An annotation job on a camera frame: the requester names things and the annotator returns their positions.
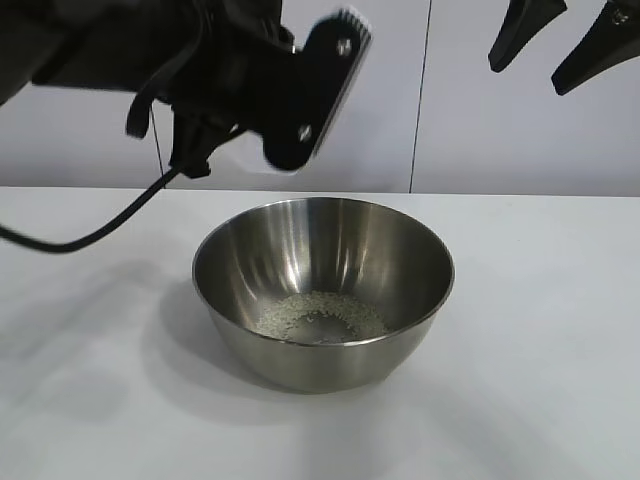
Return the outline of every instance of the screw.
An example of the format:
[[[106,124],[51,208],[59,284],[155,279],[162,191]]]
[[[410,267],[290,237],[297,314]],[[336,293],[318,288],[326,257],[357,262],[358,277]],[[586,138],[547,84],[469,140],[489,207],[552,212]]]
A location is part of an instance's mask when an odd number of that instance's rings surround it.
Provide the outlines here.
[[[614,25],[622,25],[629,20],[629,15],[617,8],[611,16],[611,21]]]
[[[311,125],[302,125],[298,129],[298,140],[302,143],[307,143],[311,139],[312,134],[313,130],[311,129]]]
[[[336,50],[338,50],[338,55],[341,57],[348,57],[351,55],[352,50],[351,40],[348,38],[341,38],[338,40],[338,44],[336,45]]]

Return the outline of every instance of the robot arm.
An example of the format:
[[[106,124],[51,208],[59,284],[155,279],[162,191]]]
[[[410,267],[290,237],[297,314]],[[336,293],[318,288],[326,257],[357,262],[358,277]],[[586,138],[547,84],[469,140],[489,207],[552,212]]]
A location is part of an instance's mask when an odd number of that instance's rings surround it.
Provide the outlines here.
[[[489,54],[492,70],[504,70],[534,36],[566,10],[564,0],[510,0]],[[637,56],[640,56],[640,0],[607,0],[591,29],[551,80],[556,92],[565,95]]]
[[[320,147],[371,33],[342,9],[295,49],[281,8],[281,0],[0,0],[0,103],[28,82],[132,92],[127,133],[144,137],[152,103],[170,105],[170,163],[188,163],[191,178],[208,175],[211,153],[247,130],[262,137],[272,165],[297,170]]]

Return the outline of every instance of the metal bowl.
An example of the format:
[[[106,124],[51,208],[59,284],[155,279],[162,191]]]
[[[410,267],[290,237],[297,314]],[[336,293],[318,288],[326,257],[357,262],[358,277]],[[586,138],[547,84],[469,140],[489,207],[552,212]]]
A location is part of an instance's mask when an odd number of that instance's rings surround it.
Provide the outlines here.
[[[449,296],[454,266],[436,234],[405,214],[307,198],[221,225],[200,246],[193,279],[222,338],[248,367],[287,389],[324,393],[380,381],[398,367]],[[338,306],[319,311],[325,297]],[[300,298],[302,310],[288,300]],[[331,311],[342,298],[351,317]]]

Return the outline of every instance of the bowl rim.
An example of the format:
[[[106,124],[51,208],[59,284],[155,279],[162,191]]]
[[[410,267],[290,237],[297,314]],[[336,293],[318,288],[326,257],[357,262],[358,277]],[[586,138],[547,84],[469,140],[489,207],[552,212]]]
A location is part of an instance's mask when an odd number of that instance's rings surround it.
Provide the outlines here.
[[[275,337],[269,337],[267,335],[262,335],[258,332],[255,332],[243,325],[240,325],[230,319],[228,319],[225,315],[223,315],[222,313],[220,313],[213,305],[211,305],[211,303],[205,298],[204,294],[202,293],[202,291],[200,290],[200,286],[198,285],[198,281],[196,279],[196,263],[198,262],[198,259],[202,253],[202,250],[204,249],[205,245],[209,242],[209,240],[216,235],[216,233],[218,233],[220,230],[222,230],[223,228],[227,227],[228,225],[230,225],[231,223],[233,223],[236,219],[243,217],[245,215],[248,215],[250,213],[256,212],[256,211],[260,211],[275,205],[282,205],[282,204],[286,204],[286,203],[299,203],[299,202],[304,202],[304,201],[309,201],[309,200],[331,200],[331,201],[346,201],[346,202],[350,202],[350,203],[360,203],[360,204],[365,204],[365,205],[372,205],[375,206],[377,208],[382,208],[385,210],[388,210],[394,214],[398,214],[401,215],[409,220],[411,220],[414,223],[417,223],[421,228],[425,229],[428,233],[430,233],[439,243],[439,245],[442,247],[447,260],[449,262],[449,266],[451,267],[451,278],[449,279],[449,285],[447,286],[446,291],[444,292],[444,294],[442,295],[442,298],[438,301],[438,303],[431,309],[429,310],[429,312],[427,312],[425,315],[421,316],[419,319],[417,319],[416,321],[410,323],[409,325],[405,325],[402,328],[399,328],[397,330],[393,330],[392,332],[389,332],[385,335],[379,335],[377,337],[371,337],[371,338],[366,338],[363,340],[354,340],[351,342],[336,342],[336,343],[304,343],[304,342],[295,342],[293,340],[284,340],[284,339],[279,339],[279,338],[275,338]],[[391,208],[388,207],[386,205],[381,205],[375,202],[370,202],[368,200],[361,200],[361,199],[354,199],[354,198],[346,198],[346,197],[332,197],[332,196],[309,196],[309,197],[294,197],[294,198],[289,198],[289,199],[284,199],[284,200],[276,200],[274,202],[269,202],[269,203],[265,203],[262,205],[258,205],[255,207],[251,207],[249,209],[246,209],[240,213],[237,213],[236,215],[230,217],[229,219],[225,220],[224,222],[222,222],[221,224],[219,224],[215,229],[213,229],[205,238],[204,240],[200,243],[200,245],[198,246],[198,249],[196,250],[196,253],[193,257],[193,261],[191,263],[191,281],[193,282],[194,288],[196,289],[196,292],[198,294],[198,297],[200,297],[200,300],[207,306],[207,308],[213,310],[217,316],[219,318],[221,318],[224,322],[246,332],[249,333],[250,335],[262,338],[263,340],[268,340],[271,342],[277,342],[277,343],[283,343],[283,344],[287,344],[287,345],[293,345],[293,346],[297,346],[297,347],[310,347],[310,348],[336,348],[336,347],[354,347],[354,346],[359,346],[359,345],[368,345],[371,343],[377,343],[377,342],[381,342],[383,340],[387,340],[399,335],[402,335],[403,333],[412,330],[414,328],[416,328],[417,326],[421,325],[422,323],[426,322],[427,320],[431,319],[433,316],[435,316],[438,311],[442,308],[442,306],[447,302],[447,300],[449,299],[449,297],[451,296],[451,292],[453,290],[453,286],[455,283],[455,277],[456,277],[456,269],[455,269],[455,262],[453,260],[453,255],[451,254],[451,251],[449,250],[449,248],[447,247],[447,245],[444,243],[444,241],[440,238],[440,236],[435,233],[431,228],[427,227],[424,223],[422,223],[420,220],[416,219],[415,217],[401,212],[399,210],[396,210],[395,208]]]

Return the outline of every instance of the white wall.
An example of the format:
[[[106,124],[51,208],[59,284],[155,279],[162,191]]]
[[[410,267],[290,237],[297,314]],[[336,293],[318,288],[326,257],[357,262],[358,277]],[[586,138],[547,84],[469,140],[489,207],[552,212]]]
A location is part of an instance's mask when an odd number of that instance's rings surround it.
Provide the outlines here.
[[[213,157],[213,174],[178,188],[407,192],[422,79],[428,0],[354,0],[372,24],[366,63],[320,155],[295,175],[269,171],[259,139],[244,136]],[[283,24],[303,44],[313,24],[342,2],[285,0]],[[162,154],[171,152],[171,115],[162,106]]]
[[[0,185],[143,187],[153,135],[124,134],[131,96],[26,87],[0,109]]]
[[[415,192],[640,194],[640,60],[559,97],[550,76],[603,0],[569,10],[502,74],[508,0],[433,0]]]

